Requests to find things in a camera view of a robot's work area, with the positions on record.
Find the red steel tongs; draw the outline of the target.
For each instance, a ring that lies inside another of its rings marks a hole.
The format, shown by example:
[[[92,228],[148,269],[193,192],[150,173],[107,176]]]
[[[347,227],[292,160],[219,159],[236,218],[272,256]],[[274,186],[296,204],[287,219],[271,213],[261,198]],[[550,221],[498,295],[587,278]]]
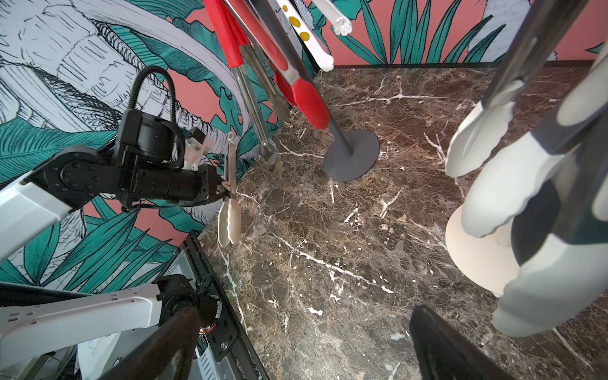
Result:
[[[278,85],[286,98],[319,130],[328,128],[330,115],[303,61],[291,43],[280,19],[267,1],[225,1],[248,35],[270,58],[280,76]]]

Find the white spotted tongs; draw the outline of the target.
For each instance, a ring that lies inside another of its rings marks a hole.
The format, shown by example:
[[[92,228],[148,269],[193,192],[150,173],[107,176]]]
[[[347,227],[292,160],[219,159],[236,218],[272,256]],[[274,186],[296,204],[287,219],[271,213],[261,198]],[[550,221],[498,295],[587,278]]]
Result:
[[[277,3],[319,68],[324,72],[332,71],[334,58],[321,47],[321,44],[315,38],[310,28],[313,23],[313,16],[307,9],[306,4],[303,1],[283,0],[279,0]]]

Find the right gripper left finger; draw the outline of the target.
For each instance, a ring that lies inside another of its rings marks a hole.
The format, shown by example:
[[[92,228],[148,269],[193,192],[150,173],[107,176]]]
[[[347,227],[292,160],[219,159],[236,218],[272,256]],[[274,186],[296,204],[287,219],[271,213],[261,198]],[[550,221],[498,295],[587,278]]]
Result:
[[[104,366],[102,379],[187,379],[200,328],[188,307],[159,327],[123,332]]]

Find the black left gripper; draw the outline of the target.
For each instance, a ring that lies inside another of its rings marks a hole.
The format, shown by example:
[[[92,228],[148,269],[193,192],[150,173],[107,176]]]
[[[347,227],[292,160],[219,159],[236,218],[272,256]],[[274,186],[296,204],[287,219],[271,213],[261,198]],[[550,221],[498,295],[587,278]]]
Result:
[[[226,196],[226,188],[223,185],[223,178],[217,174],[215,166],[202,165],[197,174],[201,179],[199,194],[194,199],[194,206],[201,206],[214,203]]]

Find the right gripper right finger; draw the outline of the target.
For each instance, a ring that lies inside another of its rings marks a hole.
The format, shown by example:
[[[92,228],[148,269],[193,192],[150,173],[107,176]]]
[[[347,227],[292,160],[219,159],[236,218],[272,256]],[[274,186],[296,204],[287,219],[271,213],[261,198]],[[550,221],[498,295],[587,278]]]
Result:
[[[415,307],[408,328],[423,380],[512,378],[430,307]]]

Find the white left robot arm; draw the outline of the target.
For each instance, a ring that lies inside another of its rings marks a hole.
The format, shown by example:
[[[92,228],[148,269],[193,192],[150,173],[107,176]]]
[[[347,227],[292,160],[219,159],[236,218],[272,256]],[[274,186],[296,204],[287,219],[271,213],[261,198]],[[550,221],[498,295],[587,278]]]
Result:
[[[73,288],[114,257],[138,208],[212,201],[214,172],[202,157],[212,141],[134,107],[103,147],[68,147],[1,191],[1,279],[44,286],[72,272]]]

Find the cream steel tongs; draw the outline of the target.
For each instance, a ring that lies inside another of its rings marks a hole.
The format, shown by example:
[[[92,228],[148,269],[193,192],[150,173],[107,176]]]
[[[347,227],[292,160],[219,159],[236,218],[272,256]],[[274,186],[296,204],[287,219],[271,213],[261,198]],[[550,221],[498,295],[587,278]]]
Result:
[[[607,57],[538,125],[490,154],[506,133],[513,108],[550,53],[580,15],[585,1],[536,1],[482,100],[451,139],[446,174],[480,169],[462,205],[462,228],[475,238],[493,234],[520,214],[607,109]]]

